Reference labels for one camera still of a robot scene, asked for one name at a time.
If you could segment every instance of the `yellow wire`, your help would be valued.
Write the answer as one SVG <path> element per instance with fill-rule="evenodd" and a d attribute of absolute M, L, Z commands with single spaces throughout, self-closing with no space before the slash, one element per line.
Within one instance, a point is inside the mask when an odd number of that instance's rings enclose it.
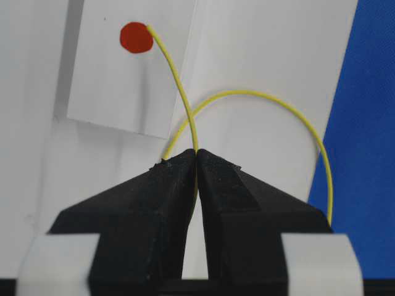
<path fill-rule="evenodd" d="M 250 90 L 235 90 L 235 91 L 218 92 L 217 94 L 213 95 L 212 97 L 206 99 L 205 101 L 200 103 L 198 105 L 198 107 L 196 107 L 196 109 L 193 110 L 192 116 L 194 117 L 204 107 L 206 107 L 207 105 L 209 105 L 210 103 L 212 103 L 213 101 L 216 101 L 217 99 L 219 99 L 221 97 L 226 97 L 226 96 L 230 96 L 230 95 L 240 95 L 240 94 L 247 95 L 247 96 L 262 97 L 264 99 L 267 99 L 269 101 L 277 103 L 278 105 L 284 107 L 285 109 L 287 109 L 291 113 L 293 113 L 296 117 L 298 117 L 298 119 L 300 119 L 303 122 L 303 124 L 307 127 L 307 129 L 310 131 L 310 133 L 312 134 L 312 136 L 314 137 L 315 141 L 317 142 L 317 144 L 320 148 L 320 151 L 321 151 L 322 157 L 323 157 L 323 161 L 324 161 L 324 165 L 325 165 L 326 181 L 328 183 L 328 211 L 326 213 L 326 217 L 328 219 L 329 225 L 331 225 L 332 224 L 332 211 L 333 211 L 333 183 L 332 183 L 332 173 L 331 173 L 331 168 L 330 168 L 330 164 L 329 164 L 329 160 L 328 160 L 328 155 L 326 153 L 325 146 L 323 145 L 323 142 L 321 141 L 320 137 L 318 136 L 316 130 L 314 129 L 314 127 L 311 125 L 311 123 L 306 119 L 306 117 L 301 112 L 299 112 L 294 107 L 287 104 L 286 102 L 283 102 L 282 100 L 276 98 L 275 96 L 271 96 L 271 95 L 266 94 L 264 92 L 250 91 Z M 175 143 L 177 142 L 178 138 L 181 136 L 183 130 L 186 128 L 187 125 L 188 125 L 187 120 L 185 120 L 181 124 L 177 133 L 174 135 L 172 141 L 168 145 L 168 147 L 164 153 L 163 159 L 168 159 Z"/>
<path fill-rule="evenodd" d="M 195 127 L 195 121 L 192 115 L 191 107 L 189 106 L 188 99 L 186 97 L 183 85 L 181 84 L 180 77 L 178 76 L 178 72 L 176 67 L 174 66 L 173 60 L 170 56 L 170 54 L 167 52 L 165 44 L 160 40 L 159 36 L 157 33 L 152 29 L 149 25 L 147 25 L 147 30 L 150 32 L 152 37 L 155 39 L 155 42 L 158 44 L 160 50 L 162 51 L 163 55 L 165 56 L 167 63 L 173 73 L 173 77 L 175 80 L 175 83 L 177 85 L 178 91 L 180 92 L 180 96 L 183 100 L 184 107 L 186 110 L 186 114 L 188 116 L 188 121 L 189 121 L 189 126 L 191 128 L 191 134 L 192 134 L 192 142 L 193 142 L 193 149 L 195 152 L 198 151 L 199 145 L 198 145 L 198 135 L 196 134 L 196 127 Z"/>

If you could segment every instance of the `white backdrop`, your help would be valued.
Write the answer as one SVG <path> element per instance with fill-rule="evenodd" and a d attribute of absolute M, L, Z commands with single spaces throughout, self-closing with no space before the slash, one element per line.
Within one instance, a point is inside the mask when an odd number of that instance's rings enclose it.
<path fill-rule="evenodd" d="M 222 89 L 258 89 L 293 104 L 323 136 L 356 2 L 208 1 L 195 63 L 185 65 L 191 103 Z M 66 118 L 81 7 L 66 0 L 0 2 L 2 278 L 17 275 L 34 233 L 47 231 L 59 210 L 146 171 L 167 143 Z M 183 117 L 178 98 L 173 131 Z M 197 128 L 201 147 L 307 200 L 317 150 L 288 112 L 230 97 L 198 116 Z M 175 153 L 187 147 L 185 134 Z M 187 278 L 207 277 L 201 219 L 198 202 Z"/>

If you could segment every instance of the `white tape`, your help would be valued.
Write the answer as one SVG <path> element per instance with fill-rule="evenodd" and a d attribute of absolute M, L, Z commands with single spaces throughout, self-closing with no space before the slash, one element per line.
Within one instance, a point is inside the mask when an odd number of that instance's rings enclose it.
<path fill-rule="evenodd" d="M 344 234 L 282 234 L 289 296 L 363 296 L 362 274 Z"/>
<path fill-rule="evenodd" d="M 25 257 L 17 296 L 89 296 L 87 278 L 99 234 L 38 236 Z"/>

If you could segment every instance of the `red circle marker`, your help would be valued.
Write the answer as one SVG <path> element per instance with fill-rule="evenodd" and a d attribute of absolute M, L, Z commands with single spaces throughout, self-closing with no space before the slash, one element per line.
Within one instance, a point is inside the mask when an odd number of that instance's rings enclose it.
<path fill-rule="evenodd" d="M 122 28 L 120 42 L 126 50 L 133 54 L 139 54 L 150 50 L 154 44 L 154 39 L 145 24 L 131 22 Z"/>

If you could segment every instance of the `blue cloth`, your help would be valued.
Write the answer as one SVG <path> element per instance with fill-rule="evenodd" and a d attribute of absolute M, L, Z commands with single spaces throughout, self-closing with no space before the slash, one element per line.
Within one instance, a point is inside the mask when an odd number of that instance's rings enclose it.
<path fill-rule="evenodd" d="M 324 137 L 333 229 L 348 234 L 364 278 L 395 278 L 395 1 L 360 0 Z M 317 162 L 309 202 L 326 212 Z"/>

